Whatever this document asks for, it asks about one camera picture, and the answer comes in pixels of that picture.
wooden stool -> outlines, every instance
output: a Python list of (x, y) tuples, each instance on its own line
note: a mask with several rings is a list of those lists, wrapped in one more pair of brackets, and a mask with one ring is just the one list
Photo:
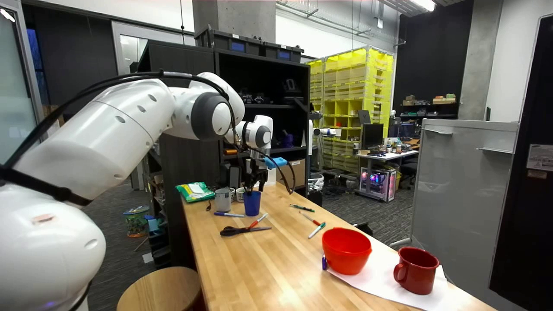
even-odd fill
[(117, 303), (117, 311), (183, 311), (200, 294), (193, 270), (171, 266), (152, 271), (129, 285)]

red bowl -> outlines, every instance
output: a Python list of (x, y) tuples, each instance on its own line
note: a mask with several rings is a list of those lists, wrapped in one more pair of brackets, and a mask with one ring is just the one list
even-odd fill
[(326, 265), (342, 275), (358, 275), (371, 252), (366, 235), (349, 228), (330, 228), (323, 233)]

cardboard box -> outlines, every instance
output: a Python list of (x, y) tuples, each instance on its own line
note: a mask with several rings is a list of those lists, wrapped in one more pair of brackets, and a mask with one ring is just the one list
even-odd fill
[[(295, 189), (306, 187), (306, 161), (299, 159), (299, 161), (288, 161), (288, 163), (295, 173)], [(294, 187), (290, 166), (282, 166), (280, 170), (282, 170), (282, 175), (287, 178), (288, 185)], [(282, 175), (276, 173), (276, 182), (283, 185)]]

blue cup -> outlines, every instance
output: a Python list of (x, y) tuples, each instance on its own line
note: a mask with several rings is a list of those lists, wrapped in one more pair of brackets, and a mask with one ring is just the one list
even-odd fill
[(259, 214), (261, 192), (244, 192), (245, 216)]

mug handle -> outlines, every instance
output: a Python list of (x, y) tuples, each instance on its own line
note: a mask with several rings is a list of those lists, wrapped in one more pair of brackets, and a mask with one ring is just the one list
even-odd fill
[(394, 266), (396, 282), (403, 284), (406, 277), (408, 277), (408, 268), (403, 263), (396, 265)]

